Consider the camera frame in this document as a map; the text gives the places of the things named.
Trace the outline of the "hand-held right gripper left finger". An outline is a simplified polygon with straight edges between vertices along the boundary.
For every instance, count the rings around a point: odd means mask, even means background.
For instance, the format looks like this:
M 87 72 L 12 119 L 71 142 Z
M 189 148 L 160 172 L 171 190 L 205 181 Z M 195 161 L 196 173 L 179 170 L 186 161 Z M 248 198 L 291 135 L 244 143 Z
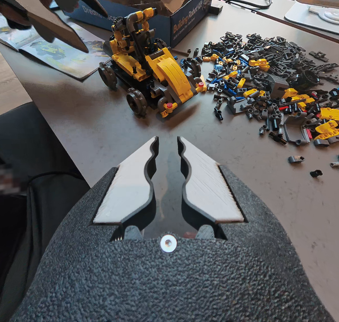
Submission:
M 134 225 L 143 230 L 153 221 L 156 199 L 151 179 L 157 170 L 158 153 L 159 138 L 154 136 L 118 165 L 94 224 Z

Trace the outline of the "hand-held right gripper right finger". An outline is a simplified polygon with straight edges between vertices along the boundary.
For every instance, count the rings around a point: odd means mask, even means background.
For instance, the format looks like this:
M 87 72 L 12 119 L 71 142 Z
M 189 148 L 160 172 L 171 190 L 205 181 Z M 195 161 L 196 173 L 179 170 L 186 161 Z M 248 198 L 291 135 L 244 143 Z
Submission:
M 196 230 L 209 225 L 244 223 L 243 213 L 225 180 L 220 164 L 182 136 L 177 137 L 180 170 L 185 177 L 181 211 Z

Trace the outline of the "yellow building-block toy vehicle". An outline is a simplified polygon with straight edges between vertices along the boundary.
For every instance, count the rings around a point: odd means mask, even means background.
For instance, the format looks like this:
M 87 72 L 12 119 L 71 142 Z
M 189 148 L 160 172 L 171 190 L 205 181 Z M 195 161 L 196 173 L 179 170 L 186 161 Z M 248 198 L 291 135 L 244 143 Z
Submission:
M 111 49 L 111 60 L 100 62 L 98 72 L 105 85 L 116 89 L 117 78 L 129 86 L 126 100 L 136 116 L 145 117 L 148 107 L 157 108 L 165 118 L 190 100 L 206 91 L 200 63 L 188 57 L 179 64 L 166 43 L 155 38 L 155 28 L 148 20 L 158 14 L 157 8 L 138 10 L 129 15 L 115 17 L 113 35 L 105 41 L 104 50 Z M 137 39 L 149 65 L 141 68 L 130 35 L 136 31 Z

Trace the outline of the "grey desk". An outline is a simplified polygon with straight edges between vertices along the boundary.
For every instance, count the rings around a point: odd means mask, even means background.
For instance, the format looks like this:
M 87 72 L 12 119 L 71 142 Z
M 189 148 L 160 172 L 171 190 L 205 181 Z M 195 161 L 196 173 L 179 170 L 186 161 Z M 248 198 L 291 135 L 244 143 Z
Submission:
M 264 5 L 268 2 L 268 0 L 244 0 L 248 2 L 252 2 L 254 4 Z M 256 10 L 255 7 L 243 5 L 239 2 L 235 2 L 235 4 L 226 4 L 225 1 L 220 1 L 224 5 L 224 9 L 222 14 L 231 14 L 235 13 L 236 15 L 242 16 L 250 16 L 257 15 L 259 19 L 259 23 L 267 23 L 268 20 L 273 21 L 273 25 L 282 26 L 286 25 L 303 32 L 307 32 L 309 34 L 318 36 L 320 38 L 332 41 L 334 43 L 338 43 L 339 37 L 338 35 L 334 35 L 329 32 L 320 31 L 314 28 L 309 28 L 307 26 L 302 26 L 296 23 L 292 23 L 285 19 L 286 13 L 292 8 L 295 4 L 295 1 L 292 0 L 272 0 L 273 4 L 267 10 Z
M 143 239 L 141 210 L 156 210 L 159 139 L 146 143 L 150 195 L 135 219 L 94 223 L 121 167 L 112 167 L 74 205 L 49 242 L 10 321 L 334 321 L 313 290 L 286 231 L 227 166 L 215 166 L 244 222 L 217 223 L 188 201 L 189 143 L 177 138 L 186 176 L 182 209 L 196 239 L 173 233 Z

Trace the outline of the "open instruction booklet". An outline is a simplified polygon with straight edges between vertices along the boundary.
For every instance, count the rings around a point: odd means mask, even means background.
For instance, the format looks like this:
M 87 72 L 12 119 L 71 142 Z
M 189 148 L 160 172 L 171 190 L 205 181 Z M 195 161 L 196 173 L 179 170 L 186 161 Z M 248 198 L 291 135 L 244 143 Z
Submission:
M 80 36 L 88 53 L 58 39 L 49 43 L 34 28 L 23 31 L 11 29 L 3 15 L 0 16 L 0 41 L 18 52 L 30 54 L 52 68 L 82 80 L 95 72 L 100 62 L 106 63 L 111 57 L 103 50 L 104 40 L 70 20 L 66 23 Z

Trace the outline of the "person's legs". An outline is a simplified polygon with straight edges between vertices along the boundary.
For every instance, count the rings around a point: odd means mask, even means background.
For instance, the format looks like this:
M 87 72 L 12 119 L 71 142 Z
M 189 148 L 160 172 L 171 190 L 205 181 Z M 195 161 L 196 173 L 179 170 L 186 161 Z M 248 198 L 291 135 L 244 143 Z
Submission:
M 10 320 L 58 226 L 90 189 L 31 102 L 0 116 L 0 319 Z

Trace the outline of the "blue cardboard kit box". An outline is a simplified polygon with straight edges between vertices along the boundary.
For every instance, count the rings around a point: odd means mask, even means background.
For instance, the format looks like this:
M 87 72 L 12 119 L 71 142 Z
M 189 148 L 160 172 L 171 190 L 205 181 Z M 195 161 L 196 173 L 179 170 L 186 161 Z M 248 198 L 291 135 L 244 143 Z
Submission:
M 108 12 L 108 18 L 101 16 L 84 2 L 72 13 L 64 12 L 66 16 L 96 26 L 108 31 L 112 30 L 114 17 L 127 16 L 137 10 L 144 10 L 146 6 L 126 6 L 107 0 L 99 0 Z M 175 47 L 209 11 L 212 0 L 188 0 L 183 6 L 170 16 L 163 15 L 160 7 L 156 7 L 158 14 L 148 21 L 150 28 L 155 28 L 155 37 Z

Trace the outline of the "pile of small connector pieces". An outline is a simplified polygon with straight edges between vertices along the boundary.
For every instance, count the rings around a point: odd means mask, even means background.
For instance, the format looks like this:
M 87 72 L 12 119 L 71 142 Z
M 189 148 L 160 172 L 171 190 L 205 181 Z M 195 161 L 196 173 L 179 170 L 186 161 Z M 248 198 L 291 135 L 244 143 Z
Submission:
M 268 133 L 283 145 L 338 143 L 338 64 L 321 51 L 310 51 L 309 58 L 304 48 L 283 37 L 254 33 L 246 38 L 226 32 L 219 42 L 196 48 L 191 57 L 213 63 L 206 88 L 214 91 L 217 120 L 223 120 L 225 106 L 232 115 L 261 121 L 259 135 Z M 225 70 L 215 71 L 216 64 Z

